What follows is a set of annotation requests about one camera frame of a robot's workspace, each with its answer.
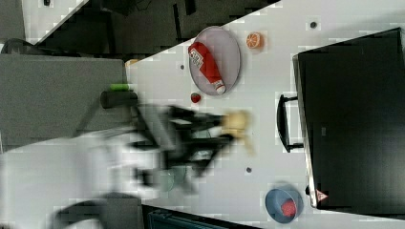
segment green object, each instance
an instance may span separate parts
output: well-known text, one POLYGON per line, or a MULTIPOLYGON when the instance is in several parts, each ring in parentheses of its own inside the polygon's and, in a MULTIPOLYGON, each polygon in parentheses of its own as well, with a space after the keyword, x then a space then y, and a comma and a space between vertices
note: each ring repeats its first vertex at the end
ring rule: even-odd
POLYGON ((129 85, 128 84, 112 84, 110 86, 110 90, 113 92, 128 92, 129 85))

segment cable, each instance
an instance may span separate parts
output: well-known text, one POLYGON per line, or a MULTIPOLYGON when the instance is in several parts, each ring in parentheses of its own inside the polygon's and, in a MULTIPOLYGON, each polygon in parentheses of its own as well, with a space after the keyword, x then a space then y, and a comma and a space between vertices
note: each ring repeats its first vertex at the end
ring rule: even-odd
POLYGON ((77 128, 75 129, 75 133, 73 134, 73 137, 77 137, 84 132, 84 128, 86 128, 86 126, 89 124, 90 120, 95 115, 99 106, 100 106, 99 98, 97 98, 91 104, 90 108, 86 111, 86 114, 81 118, 80 123, 78 124, 77 128))

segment small red object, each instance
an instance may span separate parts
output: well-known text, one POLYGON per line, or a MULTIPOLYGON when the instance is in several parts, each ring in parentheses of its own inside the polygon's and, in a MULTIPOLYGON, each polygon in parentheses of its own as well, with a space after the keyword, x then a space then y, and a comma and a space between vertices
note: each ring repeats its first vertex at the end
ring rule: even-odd
POLYGON ((297 213, 297 209, 295 207, 295 203, 292 199, 287 200, 281 206, 281 210, 283 211, 283 215, 285 217, 293 217, 297 213))
POLYGON ((200 102, 200 100, 202 100, 202 96, 200 94, 196 94, 196 93, 191 94, 191 101, 193 103, 198 103, 198 102, 200 102))

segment blue container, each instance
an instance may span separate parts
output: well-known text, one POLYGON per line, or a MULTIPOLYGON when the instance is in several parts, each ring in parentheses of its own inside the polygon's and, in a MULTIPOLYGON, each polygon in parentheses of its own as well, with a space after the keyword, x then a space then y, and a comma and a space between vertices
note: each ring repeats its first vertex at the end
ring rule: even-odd
POLYGON ((270 216, 280 223, 289 223, 296 219, 303 211, 304 202, 301 195, 292 186, 286 185, 280 188, 272 189, 266 195, 266 208, 270 216), (292 199, 297 210, 295 216, 286 217, 283 215, 281 206, 289 199, 292 199))

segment screw hole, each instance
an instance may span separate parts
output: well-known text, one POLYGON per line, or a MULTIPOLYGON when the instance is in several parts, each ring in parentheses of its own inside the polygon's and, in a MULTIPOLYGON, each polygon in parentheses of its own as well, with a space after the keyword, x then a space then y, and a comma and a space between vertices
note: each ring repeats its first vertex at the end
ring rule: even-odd
POLYGON ((315 28, 318 26, 318 24, 317 24, 316 22, 311 22, 311 23, 309 24, 309 26, 310 26, 312 29, 315 29, 315 28))

